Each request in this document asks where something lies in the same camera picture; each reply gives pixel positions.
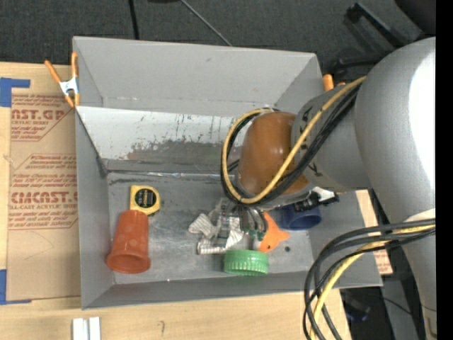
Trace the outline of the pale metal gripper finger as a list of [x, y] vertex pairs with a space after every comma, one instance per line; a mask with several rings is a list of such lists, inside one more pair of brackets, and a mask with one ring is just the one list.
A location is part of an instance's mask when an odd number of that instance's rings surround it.
[[221, 199], [218, 204], [215, 205], [212, 211], [212, 222], [213, 223], [225, 223], [229, 221], [230, 214], [230, 201], [228, 199]]
[[228, 227], [221, 226], [217, 235], [218, 242], [237, 242], [239, 238], [238, 227], [231, 223]]

